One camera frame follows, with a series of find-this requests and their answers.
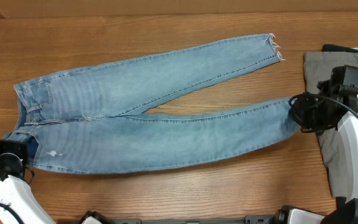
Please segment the light blue denim jeans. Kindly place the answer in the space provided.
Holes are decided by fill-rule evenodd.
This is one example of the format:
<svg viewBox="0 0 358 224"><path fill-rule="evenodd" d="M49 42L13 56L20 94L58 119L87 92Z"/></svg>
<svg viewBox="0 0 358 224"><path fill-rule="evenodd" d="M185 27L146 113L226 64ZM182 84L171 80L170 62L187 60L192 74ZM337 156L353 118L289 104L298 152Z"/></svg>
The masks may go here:
<svg viewBox="0 0 358 224"><path fill-rule="evenodd" d="M229 159L290 138L287 98L196 116L149 109L279 62L273 34L73 68L16 84L6 139L29 164L72 174L126 174Z"/></svg>

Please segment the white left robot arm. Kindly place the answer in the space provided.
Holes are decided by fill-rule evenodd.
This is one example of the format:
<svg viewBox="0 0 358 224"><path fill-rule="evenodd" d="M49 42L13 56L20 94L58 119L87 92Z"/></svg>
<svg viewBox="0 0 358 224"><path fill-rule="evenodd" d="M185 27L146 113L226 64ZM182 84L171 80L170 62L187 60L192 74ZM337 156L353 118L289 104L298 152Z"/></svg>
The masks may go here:
<svg viewBox="0 0 358 224"><path fill-rule="evenodd" d="M3 223L44 223L55 221L36 201L30 182L27 145L18 141L0 140L0 221Z"/></svg>

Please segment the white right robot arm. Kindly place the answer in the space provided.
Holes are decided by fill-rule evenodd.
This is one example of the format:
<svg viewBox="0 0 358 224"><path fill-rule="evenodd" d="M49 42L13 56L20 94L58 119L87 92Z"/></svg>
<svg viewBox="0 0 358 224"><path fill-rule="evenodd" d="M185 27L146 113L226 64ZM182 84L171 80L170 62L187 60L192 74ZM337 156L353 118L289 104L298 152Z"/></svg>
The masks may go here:
<svg viewBox="0 0 358 224"><path fill-rule="evenodd" d="M358 81L326 80L317 87L317 94L291 97L289 114L301 132L321 138L321 154L337 208L323 216L283 206L269 223L358 223Z"/></svg>

